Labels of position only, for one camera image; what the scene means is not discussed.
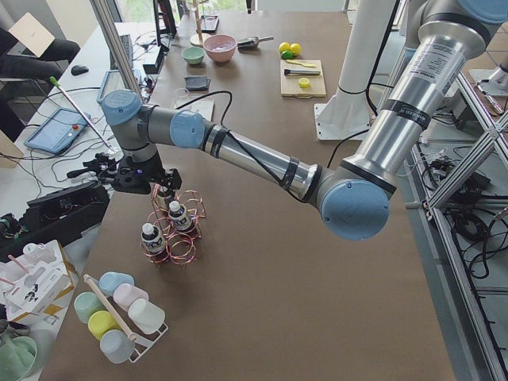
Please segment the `black mouse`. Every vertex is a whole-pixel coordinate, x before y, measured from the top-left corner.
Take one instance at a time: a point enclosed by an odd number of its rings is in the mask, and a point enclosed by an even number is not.
[[[88,67],[83,65],[74,65],[71,69],[72,75],[81,75],[83,73],[86,73],[88,71]]]

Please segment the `wooden cutting board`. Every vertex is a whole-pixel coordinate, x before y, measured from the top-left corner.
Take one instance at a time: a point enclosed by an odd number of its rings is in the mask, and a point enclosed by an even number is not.
[[[323,68],[321,67],[320,60],[297,60],[306,64],[314,64],[316,67],[303,67],[302,65],[295,65],[288,63],[285,60],[280,60],[280,94],[283,97],[296,97],[296,98],[313,98],[325,97],[325,77],[323,76]],[[301,70],[319,70],[320,75],[284,75],[284,69],[301,69]],[[301,88],[298,85],[298,80],[306,77],[310,80],[310,87]]]

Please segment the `cup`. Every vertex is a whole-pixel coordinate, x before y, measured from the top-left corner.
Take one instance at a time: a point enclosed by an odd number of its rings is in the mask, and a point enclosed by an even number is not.
[[[147,335],[157,331],[165,317],[164,310],[146,299],[137,299],[129,307],[129,318]]]
[[[84,324],[88,323],[90,316],[94,313],[105,309],[104,305],[93,292],[82,292],[74,300],[74,310],[78,315],[79,321]]]
[[[148,293],[129,283],[121,284],[113,293],[113,300],[125,312],[129,311],[130,305],[137,299],[148,300]]]
[[[122,283],[134,285],[134,278],[129,274],[108,271],[101,276],[100,280],[98,281],[98,287],[106,296],[113,296],[114,291]]]
[[[101,351],[113,364],[127,361],[134,352],[134,341],[119,329],[111,329],[101,338]]]
[[[111,329],[120,329],[120,326],[108,311],[97,311],[88,319],[88,330],[97,340]]]

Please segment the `lime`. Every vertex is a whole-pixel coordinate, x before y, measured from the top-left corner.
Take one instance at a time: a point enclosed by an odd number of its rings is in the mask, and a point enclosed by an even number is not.
[[[289,45],[289,42],[283,42],[281,45],[279,45],[279,53],[290,50],[290,48],[291,46]]]
[[[293,53],[293,56],[297,56],[302,51],[302,47],[300,44],[291,44],[289,47],[289,50],[291,50],[291,53]]]
[[[290,60],[293,58],[293,53],[291,53],[289,50],[285,50],[280,54],[280,58],[283,60]]]

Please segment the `pink cup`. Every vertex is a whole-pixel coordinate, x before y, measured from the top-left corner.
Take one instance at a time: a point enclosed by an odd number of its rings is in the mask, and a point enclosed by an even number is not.
[[[148,300],[148,293],[129,283],[121,284],[113,293],[114,302],[125,312],[129,311],[130,305],[137,299]]]

